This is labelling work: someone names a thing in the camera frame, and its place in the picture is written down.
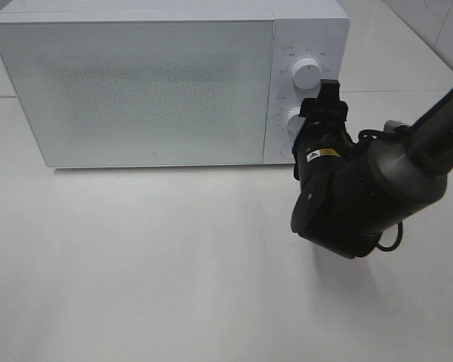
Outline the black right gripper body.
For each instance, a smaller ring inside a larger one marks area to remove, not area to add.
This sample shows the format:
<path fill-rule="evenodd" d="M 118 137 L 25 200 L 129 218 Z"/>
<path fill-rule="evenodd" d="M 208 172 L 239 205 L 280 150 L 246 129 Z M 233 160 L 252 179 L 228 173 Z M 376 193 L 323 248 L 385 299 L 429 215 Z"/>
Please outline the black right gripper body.
<path fill-rule="evenodd" d="M 344 160 L 352 158 L 354 142 L 347 133 L 346 120 L 345 114 L 334 112 L 314 112 L 304 117 L 304 123 L 292 146 L 294 178 L 297 181 L 307 181 L 316 173 L 307 166 L 307 156 L 311 152 L 333 149 L 333 157 Z"/>

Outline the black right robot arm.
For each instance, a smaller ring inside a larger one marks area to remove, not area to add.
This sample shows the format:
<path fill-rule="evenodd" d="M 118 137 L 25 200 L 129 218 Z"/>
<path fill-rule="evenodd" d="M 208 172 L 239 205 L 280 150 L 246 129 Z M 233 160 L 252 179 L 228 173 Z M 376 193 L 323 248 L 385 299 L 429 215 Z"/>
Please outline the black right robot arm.
<path fill-rule="evenodd" d="M 292 154 L 300 194 L 291 230 L 348 259 L 380 247 L 383 232 L 436 203 L 453 169 L 453 88 L 415 124 L 347 133 L 340 84 L 324 80 L 300 107 Z"/>

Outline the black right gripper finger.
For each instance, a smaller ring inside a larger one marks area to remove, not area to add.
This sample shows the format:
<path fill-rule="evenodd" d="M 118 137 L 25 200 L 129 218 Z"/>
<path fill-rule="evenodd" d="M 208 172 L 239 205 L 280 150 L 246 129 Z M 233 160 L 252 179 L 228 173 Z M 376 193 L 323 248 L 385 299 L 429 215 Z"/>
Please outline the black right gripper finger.
<path fill-rule="evenodd" d="M 336 121 L 346 121 L 348 105 L 340 98 L 341 83 L 338 80 L 322 79 L 317 105 L 324 115 Z"/>
<path fill-rule="evenodd" d="M 320 97 L 304 98 L 301 105 L 299 116 L 301 118 L 319 118 L 325 113 L 324 102 Z"/>

